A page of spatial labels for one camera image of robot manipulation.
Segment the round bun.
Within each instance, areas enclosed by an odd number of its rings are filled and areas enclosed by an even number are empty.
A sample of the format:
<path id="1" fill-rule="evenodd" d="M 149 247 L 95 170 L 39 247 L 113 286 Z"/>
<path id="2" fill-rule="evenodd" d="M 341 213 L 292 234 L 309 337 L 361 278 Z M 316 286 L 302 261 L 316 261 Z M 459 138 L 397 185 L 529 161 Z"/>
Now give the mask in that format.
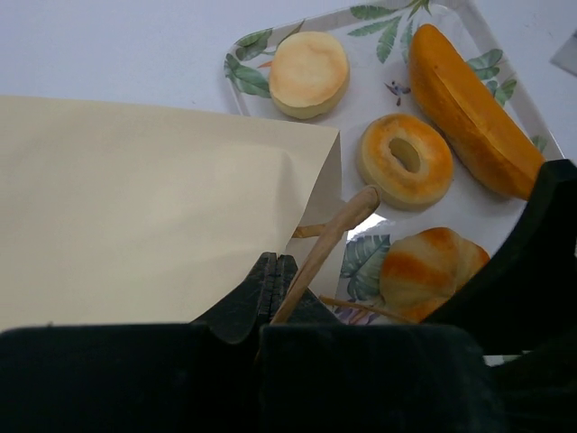
<path id="1" fill-rule="evenodd" d="M 307 120 L 333 110 L 350 83 L 343 45 L 327 32 L 298 32 L 277 48 L 270 66 L 269 91 L 285 115 Z"/>

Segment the ring doughnut bread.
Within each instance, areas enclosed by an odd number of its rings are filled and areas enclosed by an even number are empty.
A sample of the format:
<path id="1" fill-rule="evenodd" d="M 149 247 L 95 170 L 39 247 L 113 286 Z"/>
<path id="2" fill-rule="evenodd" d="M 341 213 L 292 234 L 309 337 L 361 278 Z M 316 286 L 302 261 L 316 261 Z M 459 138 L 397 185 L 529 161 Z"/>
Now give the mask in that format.
<path id="1" fill-rule="evenodd" d="M 391 207 L 421 211 L 433 206 L 453 182 L 453 156 L 432 126 L 413 115 L 385 115 L 359 141 L 356 164 L 365 183 Z"/>

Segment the twisted croissant bread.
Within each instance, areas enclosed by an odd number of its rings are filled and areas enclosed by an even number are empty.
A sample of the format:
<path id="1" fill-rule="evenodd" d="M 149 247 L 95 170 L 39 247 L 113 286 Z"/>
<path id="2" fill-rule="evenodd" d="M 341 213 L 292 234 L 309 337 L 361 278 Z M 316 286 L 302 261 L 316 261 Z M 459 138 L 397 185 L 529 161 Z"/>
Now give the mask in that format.
<path id="1" fill-rule="evenodd" d="M 380 267 L 380 295 L 401 317 L 420 322 L 490 260 L 474 242 L 434 227 L 392 244 Z"/>

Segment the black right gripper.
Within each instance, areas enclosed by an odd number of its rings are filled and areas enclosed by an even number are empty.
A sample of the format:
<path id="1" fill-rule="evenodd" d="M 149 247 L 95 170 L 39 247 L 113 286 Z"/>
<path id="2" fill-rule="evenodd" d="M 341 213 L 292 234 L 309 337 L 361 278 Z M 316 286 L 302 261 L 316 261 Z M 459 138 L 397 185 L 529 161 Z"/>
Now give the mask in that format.
<path id="1" fill-rule="evenodd" d="M 466 331 L 486 355 L 513 432 L 576 430 L 576 167 L 546 162 L 514 229 L 427 324 Z"/>

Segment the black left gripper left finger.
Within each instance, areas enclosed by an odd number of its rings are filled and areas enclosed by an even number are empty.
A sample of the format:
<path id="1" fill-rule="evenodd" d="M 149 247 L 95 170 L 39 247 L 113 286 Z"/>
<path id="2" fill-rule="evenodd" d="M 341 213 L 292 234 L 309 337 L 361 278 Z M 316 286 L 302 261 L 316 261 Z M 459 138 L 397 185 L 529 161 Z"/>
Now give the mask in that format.
<path id="1" fill-rule="evenodd" d="M 20 327 L 1 335 L 4 432 L 243 432 L 276 257 L 197 320 Z"/>

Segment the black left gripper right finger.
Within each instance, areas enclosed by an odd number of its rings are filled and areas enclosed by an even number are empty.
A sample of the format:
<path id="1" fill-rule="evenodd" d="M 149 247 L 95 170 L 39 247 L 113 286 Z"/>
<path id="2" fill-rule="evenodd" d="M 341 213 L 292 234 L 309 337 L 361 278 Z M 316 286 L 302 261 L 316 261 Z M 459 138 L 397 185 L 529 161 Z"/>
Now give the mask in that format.
<path id="1" fill-rule="evenodd" d="M 327 322 L 260 330 L 261 432 L 502 432 L 477 343 L 451 326 Z"/>

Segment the beige paper bag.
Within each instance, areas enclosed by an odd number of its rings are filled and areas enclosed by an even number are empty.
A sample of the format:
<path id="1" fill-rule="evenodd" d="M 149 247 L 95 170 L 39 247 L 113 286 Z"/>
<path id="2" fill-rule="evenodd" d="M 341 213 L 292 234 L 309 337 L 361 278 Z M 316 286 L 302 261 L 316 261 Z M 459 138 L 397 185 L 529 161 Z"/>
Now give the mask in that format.
<path id="1" fill-rule="evenodd" d="M 336 128 L 1 99 L 1 327 L 188 322 L 340 206 Z"/>

